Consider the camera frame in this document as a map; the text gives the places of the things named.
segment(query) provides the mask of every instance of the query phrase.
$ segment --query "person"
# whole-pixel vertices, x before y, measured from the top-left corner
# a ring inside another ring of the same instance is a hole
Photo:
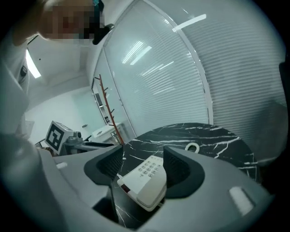
[[[25,54],[29,39],[40,35],[47,40],[73,39],[89,27],[89,16],[98,0],[36,0],[25,16],[0,44],[1,59],[27,94],[29,72]],[[16,134],[26,135],[25,116]]]

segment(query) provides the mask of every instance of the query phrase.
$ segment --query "white telephone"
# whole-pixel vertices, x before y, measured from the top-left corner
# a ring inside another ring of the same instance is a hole
[[[143,209],[154,210],[166,193],[163,158],[150,156],[117,183]]]

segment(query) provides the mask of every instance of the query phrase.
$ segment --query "ceiling light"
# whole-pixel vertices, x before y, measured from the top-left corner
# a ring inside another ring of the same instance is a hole
[[[148,71],[146,71],[145,73],[143,73],[143,74],[141,74],[142,76],[145,76],[145,75],[147,75],[147,74],[150,74],[150,73],[152,73],[152,72],[154,72],[155,70],[157,70],[158,68],[160,68],[160,67],[162,67],[163,66],[163,64],[161,64],[161,65],[159,65],[159,66],[154,66],[153,68],[151,68],[151,69],[149,69]]]
[[[28,50],[26,50],[26,62],[27,62],[28,69],[31,72],[31,74],[34,76],[34,78],[41,77],[40,72],[36,68]]]
[[[186,21],[186,22],[174,27],[172,30],[174,32],[176,32],[178,29],[182,29],[183,27],[187,27],[187,26],[189,26],[191,24],[194,24],[194,23],[196,23],[198,21],[201,21],[203,19],[206,19],[206,18],[207,18],[207,15],[206,14],[202,14],[200,16],[194,17],[193,19],[190,19],[190,20],[188,20],[188,21]]]
[[[171,65],[172,63],[174,63],[174,61],[170,62],[169,64],[164,65],[164,66],[163,66],[162,68],[160,68],[159,70],[161,70],[161,69],[167,67],[168,65]]]
[[[185,13],[189,14],[185,9],[183,9]]]
[[[126,63],[133,55],[134,53],[142,46],[143,42],[138,41],[133,45],[133,47],[130,49],[130,51],[127,53],[125,58],[123,59],[122,63]]]
[[[136,58],[132,61],[130,65],[134,65],[138,60],[140,60],[147,52],[151,50],[152,47],[146,47]]]

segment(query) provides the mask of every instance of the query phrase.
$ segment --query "gray surface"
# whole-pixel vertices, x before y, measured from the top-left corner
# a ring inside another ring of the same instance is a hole
[[[190,197],[165,200],[163,207],[140,231],[154,228],[167,232],[215,231],[241,218],[228,192],[232,187],[242,187],[254,203],[269,196],[265,189],[227,162],[172,149],[199,162],[204,168],[205,180]]]
[[[70,184],[71,188],[74,189],[78,197],[89,207],[93,207],[100,199],[106,197],[108,187],[98,186],[89,179],[84,172],[84,166],[89,160],[115,147],[116,146],[111,146],[82,154],[65,155],[53,158],[57,164],[62,162],[68,164],[67,167],[62,168],[59,171]]]
[[[13,135],[0,135],[0,145],[4,183],[17,204],[36,223],[62,232],[127,231],[91,209],[89,205],[103,198],[109,188],[92,184],[83,172],[86,160],[114,147],[54,159],[48,151],[36,150]],[[229,197],[228,190],[233,186],[242,187],[255,204],[263,199],[269,203],[269,194],[233,165],[190,151],[174,150],[199,162],[206,173],[205,181],[188,198],[166,200],[138,231],[215,231],[236,223],[241,216]],[[60,172],[56,163],[61,162],[68,166]]]
[[[46,174],[48,184],[61,207],[68,231],[127,231],[125,228],[113,223],[109,219],[106,219],[105,217],[91,209],[87,205],[87,203],[84,203],[79,197],[82,194],[80,192],[76,192],[76,188],[68,183],[67,180],[62,176],[62,174],[56,167],[55,161],[48,154],[48,152],[43,150],[40,152],[40,154],[43,163],[43,170]],[[96,201],[99,201],[102,197],[101,193],[107,192],[108,187],[97,187],[98,190],[95,192],[97,194]]]

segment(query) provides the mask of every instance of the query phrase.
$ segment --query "white wall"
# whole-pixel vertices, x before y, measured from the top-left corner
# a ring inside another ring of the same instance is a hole
[[[122,15],[122,13],[127,9],[127,7],[134,0],[105,0],[103,16],[105,18],[105,25],[114,24],[118,20],[118,18]],[[87,77],[89,83],[91,85],[92,78],[94,76],[96,64],[103,47],[103,44],[106,41],[106,37],[96,46],[90,44],[90,52],[87,57]]]
[[[82,137],[90,134],[82,128],[85,124],[73,100],[73,95],[83,91],[90,91],[90,87],[73,90],[44,101],[40,105],[27,111],[27,121],[34,121],[30,141],[37,143],[45,138],[51,121],[58,121],[74,131],[80,131]]]
[[[68,76],[71,77],[72,75],[75,75],[76,77],[72,79],[68,78]],[[63,82],[59,84],[49,80],[46,85],[41,78],[42,77],[35,79],[32,75],[30,75],[28,88],[28,111],[50,98],[75,89],[87,87],[89,85],[85,73],[71,73],[70,75],[68,73],[67,75],[62,75],[61,77],[55,77],[63,80]]]

